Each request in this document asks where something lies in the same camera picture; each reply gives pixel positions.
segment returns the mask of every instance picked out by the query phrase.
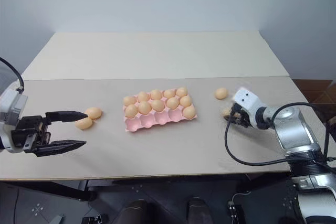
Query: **pink egg carton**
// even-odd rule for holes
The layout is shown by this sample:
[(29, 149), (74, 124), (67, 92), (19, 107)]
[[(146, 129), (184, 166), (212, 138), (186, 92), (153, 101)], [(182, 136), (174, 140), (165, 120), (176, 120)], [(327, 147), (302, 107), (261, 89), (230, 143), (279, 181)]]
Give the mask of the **pink egg carton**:
[[(134, 95), (134, 97), (136, 97), (136, 103), (135, 105), (138, 106), (139, 102), (138, 102), (138, 96)], [(166, 104), (166, 101), (168, 100), (166, 97), (162, 97), (160, 99), (161, 101), (164, 102), (164, 104)], [(197, 115), (195, 115), (193, 118), (188, 119), (186, 117), (184, 117), (182, 115), (182, 111), (183, 111), (184, 107), (181, 105), (178, 105), (178, 107), (175, 110), (172, 110), (170, 108), (168, 108), (167, 106), (165, 106), (165, 108), (163, 109), (163, 111), (158, 112), (155, 110), (151, 110), (149, 112), (149, 114), (147, 115), (143, 115), (141, 113), (137, 113), (136, 116), (134, 118), (127, 118), (124, 116), (124, 121), (125, 121), (125, 125), (126, 125), (126, 129), (125, 131), (131, 131), (131, 132), (135, 132), (138, 129), (141, 128), (150, 128), (154, 125), (160, 124), (160, 125), (164, 125), (166, 123), (169, 122), (179, 122), (181, 120), (192, 120), (194, 118), (197, 118)]]

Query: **white wall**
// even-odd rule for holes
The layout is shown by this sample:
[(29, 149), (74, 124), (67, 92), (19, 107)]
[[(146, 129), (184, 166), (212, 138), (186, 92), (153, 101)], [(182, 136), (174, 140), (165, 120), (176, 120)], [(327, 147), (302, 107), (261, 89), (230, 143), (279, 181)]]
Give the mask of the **white wall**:
[(259, 29), (293, 78), (336, 79), (336, 0), (1, 0), (0, 54), (23, 71), (55, 31)]

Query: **table surface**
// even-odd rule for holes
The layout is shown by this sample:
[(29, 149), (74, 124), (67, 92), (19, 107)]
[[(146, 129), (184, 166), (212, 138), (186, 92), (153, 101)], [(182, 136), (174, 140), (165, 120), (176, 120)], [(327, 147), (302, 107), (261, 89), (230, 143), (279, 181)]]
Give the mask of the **table surface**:
[[(122, 98), (140, 90), (186, 86), (198, 118), (168, 123), (137, 132), (125, 132)], [(229, 90), (229, 98), (216, 100), (218, 87)], [(287, 164), (263, 167), (241, 165), (225, 151), (225, 120), (221, 111), (232, 104), (232, 95), (245, 87), (269, 105), (305, 101), (289, 77), (191, 78), (149, 80), (53, 80), (26, 81), (28, 102), (24, 115), (47, 111), (77, 110), (97, 106), (103, 116), (93, 127), (81, 131), (74, 123), (53, 123), (51, 139), (87, 141), (83, 147), (62, 155), (0, 155), (0, 179), (122, 178), (186, 174), (233, 174), (288, 170)], [(323, 146), (324, 127), (310, 108), (302, 108), (307, 123)], [(241, 159), (257, 162), (282, 156), (272, 130), (233, 126), (229, 146)], [(336, 149), (330, 141), (330, 155)]]
[(55, 33), (25, 80), (288, 76), (258, 31)]

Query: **table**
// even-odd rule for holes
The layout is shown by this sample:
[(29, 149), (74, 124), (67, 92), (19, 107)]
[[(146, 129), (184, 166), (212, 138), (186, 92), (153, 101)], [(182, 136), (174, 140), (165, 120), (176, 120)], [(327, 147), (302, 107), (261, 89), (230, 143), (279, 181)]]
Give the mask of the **table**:
[[(230, 98), (238, 88), (250, 89), (268, 105), (305, 101), (304, 96), (287, 76), (287, 72), (259, 33), (234, 32), (232, 37), (230, 33), (191, 33), (190, 37), (187, 33), (183, 33), (183, 36), (176, 34), (177, 37), (170, 33), (138, 34), (138, 40), (135, 39), (136, 34), (120, 36), (122, 38), (119, 43), (124, 41), (123, 46), (128, 36), (132, 38), (129, 40), (130, 47), (125, 49), (129, 55), (134, 51), (133, 59), (128, 59), (129, 61), (125, 60), (125, 54), (122, 57), (120, 54), (113, 60), (108, 57), (117, 55), (108, 45), (112, 43), (112, 38), (118, 37), (118, 34), (54, 35), (24, 73), (25, 94), (29, 96), (24, 115), (43, 115), (47, 111), (57, 110), (83, 112), (91, 106), (102, 108), (104, 114), (87, 131), (75, 128), (73, 123), (53, 123), (49, 128), (52, 140), (87, 141), (86, 145), (75, 151), (42, 158), (36, 158), (33, 154), (21, 153), (14, 156), (2, 152), (0, 162), (9, 165), (0, 167), (0, 179), (130, 178), (274, 172), (289, 169), (287, 164), (245, 166), (232, 160), (224, 148), (226, 123), (220, 113), (223, 108), (231, 105)], [(162, 45), (165, 40), (160, 40), (160, 44), (156, 39), (148, 39), (157, 36), (169, 37), (168, 41), (173, 45), (182, 38), (195, 41), (186, 47), (181, 45), (179, 52), (175, 49), (174, 52), (180, 56), (183, 52), (187, 52), (191, 57), (189, 46), (194, 48), (203, 41), (205, 41), (204, 47), (216, 48), (214, 51), (223, 49), (228, 54), (223, 54), (224, 59), (221, 59), (219, 55), (208, 55), (207, 50), (204, 52), (194, 50), (197, 59), (205, 58), (205, 60), (195, 61), (193, 66), (196, 68), (192, 71), (181, 71), (181, 67), (187, 66), (187, 60), (180, 65), (170, 63), (168, 68), (146, 73), (140, 71), (146, 64), (140, 63), (136, 65), (137, 71), (130, 73), (130, 77), (135, 79), (123, 79), (127, 74), (125, 68), (122, 68), (123, 64), (134, 63), (140, 58), (137, 52), (145, 55), (147, 50), (150, 57), (158, 55), (158, 52), (160, 55), (163, 54), (159, 48), (163, 50), (169, 43)], [(143, 37), (147, 38), (146, 46), (142, 51), (134, 50), (132, 46), (135, 41), (142, 41)], [(99, 51), (99, 54), (96, 54), (97, 60), (90, 65), (87, 60), (93, 51)], [(81, 56), (83, 56), (82, 62), (77, 60)], [(100, 65), (105, 61), (116, 62), (111, 65), (113, 71), (107, 71), (109, 64)], [(154, 61), (151, 69), (159, 63)], [(199, 70), (201, 65), (207, 66), (203, 68), (204, 71)], [(223, 66), (230, 68), (223, 72)], [(171, 78), (175, 76), (173, 70), (177, 73), (176, 79)], [(165, 79), (158, 79), (161, 72)], [(125, 132), (122, 111), (124, 96), (136, 94), (141, 90), (180, 86), (188, 87), (197, 109), (197, 119), (155, 126), (135, 133)], [(226, 87), (230, 97), (223, 101), (216, 100), (213, 93), (218, 87)], [(322, 123), (310, 108), (302, 108), (302, 112), (323, 147)], [(272, 130), (261, 131), (233, 126), (229, 132), (229, 145), (233, 153), (246, 161), (267, 161), (281, 157), (281, 150)], [(336, 153), (332, 141), (330, 141), (330, 153)]]

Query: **floor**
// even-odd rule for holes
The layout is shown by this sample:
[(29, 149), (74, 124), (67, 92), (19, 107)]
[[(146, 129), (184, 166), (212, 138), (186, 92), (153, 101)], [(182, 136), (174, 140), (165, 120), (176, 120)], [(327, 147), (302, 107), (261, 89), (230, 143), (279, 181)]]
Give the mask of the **floor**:
[[(63, 182), (77, 187), (77, 181)], [(14, 205), (18, 195), (14, 224), (48, 224), (57, 215), (64, 216), (62, 224), (81, 224), (82, 217), (108, 214), (113, 223), (120, 210), (137, 199), (153, 203), (154, 223), (186, 223), (186, 203), (193, 196), (203, 198), (210, 207), (215, 224), (230, 224), (232, 219), (226, 204), (235, 193), (237, 180), (179, 181), (143, 183), (100, 187), (98, 198), (92, 202), (79, 202), (35, 191), (19, 189), (0, 183), (0, 223), (13, 224)], [(238, 195), (234, 201), (241, 204), (247, 223), (278, 223), (283, 216), (294, 216), (291, 201), (295, 191), (289, 181), (278, 183)]]

